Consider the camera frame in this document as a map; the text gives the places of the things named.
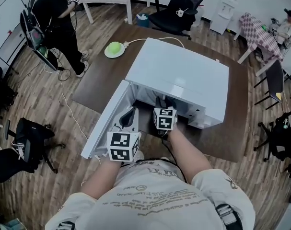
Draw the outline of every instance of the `cabinet door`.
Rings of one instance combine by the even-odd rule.
[[[135,102],[134,85],[123,80],[108,102],[84,146],[81,155],[89,158],[107,152],[107,132],[113,127],[114,117]]]

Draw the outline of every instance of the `whiteboard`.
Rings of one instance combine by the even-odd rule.
[[[22,0],[5,0],[0,5],[0,48],[20,23],[20,14],[25,8]]]

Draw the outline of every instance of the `black office chair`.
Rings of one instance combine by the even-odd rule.
[[[262,127],[267,134],[268,138],[258,147],[254,147],[254,151],[257,151],[260,147],[269,143],[268,157],[264,158],[264,162],[268,161],[270,154],[284,161],[286,157],[291,158],[291,127],[288,117],[291,112],[284,113],[281,117],[274,122],[269,123],[271,130],[269,130],[262,122],[258,123],[259,127]],[[284,147],[283,151],[278,151],[278,147]]]
[[[26,163],[19,159],[19,155],[11,148],[0,150],[0,183],[9,180],[12,176],[20,171],[34,173],[39,166],[37,163]]]
[[[8,86],[6,79],[2,78],[2,73],[0,68],[0,113],[2,109],[8,111],[9,107],[14,104],[15,96],[17,96],[17,92]]]
[[[54,132],[50,130],[51,125],[40,125],[21,118],[16,127],[16,134],[10,130],[10,120],[7,120],[5,126],[5,138],[8,135],[14,137],[12,143],[13,148],[18,152],[20,149],[23,151],[23,160],[31,167],[39,164],[39,161],[44,159],[54,173],[58,173],[49,161],[46,150],[55,147],[65,148],[64,144],[57,144],[54,146],[45,146],[45,139],[55,136]]]
[[[284,73],[279,60],[276,60],[273,63],[273,65],[266,71],[266,77],[256,84],[254,88],[260,85],[264,80],[267,80],[269,89],[265,94],[269,93],[269,95],[259,102],[256,102],[254,105],[257,105],[271,97],[276,100],[276,102],[267,107],[266,110],[268,110],[277,103],[281,102],[281,100],[277,97],[277,93],[281,94],[284,91]]]
[[[182,31],[190,31],[191,25],[195,21],[197,8],[203,0],[170,0],[167,9],[160,11],[159,0],[155,0],[157,12],[149,16],[149,20],[158,26],[162,31],[174,35],[191,36]],[[186,10],[182,17],[176,14],[177,10]]]

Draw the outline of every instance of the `person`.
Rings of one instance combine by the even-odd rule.
[[[285,19],[282,23],[272,24],[269,28],[275,29],[276,34],[275,40],[278,43],[279,49],[284,54],[285,50],[291,46],[291,10],[284,9],[287,13],[287,19]],[[268,58],[267,52],[262,50],[262,55],[260,53],[256,54],[256,60],[264,63],[264,58]]]
[[[255,212],[239,186],[213,169],[176,125],[169,137],[179,167],[166,159],[121,167],[106,158],[45,229],[224,230],[225,220],[242,225],[232,229],[252,230]],[[217,207],[225,207],[223,221]]]
[[[30,0],[29,7],[35,15],[41,30],[45,33],[42,43],[48,49],[57,48],[67,58],[78,78],[84,76],[89,68],[85,61],[89,52],[80,52],[77,46],[76,32],[73,28],[70,13],[76,3],[68,5],[67,0]]]

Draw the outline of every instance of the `white plate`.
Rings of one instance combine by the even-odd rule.
[[[109,52],[108,52],[108,46],[105,48],[105,55],[108,57],[108,58],[116,58],[116,57],[119,57],[119,56],[121,56],[123,53],[124,53],[124,51],[125,51],[125,47],[124,47],[124,45],[122,44],[122,43],[120,43],[121,44],[121,49],[120,49],[120,51],[117,53],[117,54],[115,54],[115,55],[113,55],[113,54],[110,54]]]

